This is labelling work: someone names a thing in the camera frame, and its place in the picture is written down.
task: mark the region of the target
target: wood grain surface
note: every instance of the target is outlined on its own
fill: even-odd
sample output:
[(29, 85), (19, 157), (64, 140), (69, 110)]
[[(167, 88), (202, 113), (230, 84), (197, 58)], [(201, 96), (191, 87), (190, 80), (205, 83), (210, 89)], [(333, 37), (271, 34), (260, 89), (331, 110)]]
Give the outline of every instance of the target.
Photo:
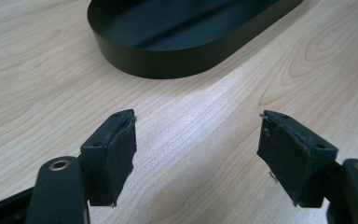
[(117, 208), (92, 223), (326, 223), (292, 206), (256, 156), (263, 110), (358, 158), (358, 0), (304, 0), (215, 68), (127, 75), (101, 54), (90, 1), (0, 0), (0, 200), (133, 108), (138, 152)]

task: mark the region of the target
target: wooden table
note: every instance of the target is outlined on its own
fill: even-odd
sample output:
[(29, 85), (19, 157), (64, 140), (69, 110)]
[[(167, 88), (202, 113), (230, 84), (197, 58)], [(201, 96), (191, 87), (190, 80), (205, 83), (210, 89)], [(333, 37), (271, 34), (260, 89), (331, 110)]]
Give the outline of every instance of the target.
[(325, 223), (292, 206), (256, 156), (263, 110), (299, 120), (358, 158), (358, 0), (304, 0), (215, 68), (127, 75), (101, 54), (90, 1), (0, 0), (0, 200), (133, 108), (138, 152), (117, 208), (92, 223)]

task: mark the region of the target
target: black tray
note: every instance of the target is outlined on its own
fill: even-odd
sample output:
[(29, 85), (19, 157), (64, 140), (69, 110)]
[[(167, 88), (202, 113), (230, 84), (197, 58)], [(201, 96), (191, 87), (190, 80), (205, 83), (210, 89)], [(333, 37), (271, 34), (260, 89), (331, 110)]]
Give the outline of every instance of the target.
[(103, 56), (148, 78), (188, 77), (222, 62), (302, 0), (93, 0)]

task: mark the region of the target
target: oval tray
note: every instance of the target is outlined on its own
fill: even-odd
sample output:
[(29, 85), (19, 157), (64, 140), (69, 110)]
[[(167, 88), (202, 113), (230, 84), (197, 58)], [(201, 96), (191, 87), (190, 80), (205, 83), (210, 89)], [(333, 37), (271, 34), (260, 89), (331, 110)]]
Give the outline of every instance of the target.
[(302, 0), (93, 0), (89, 25), (116, 68), (148, 78), (206, 71)]

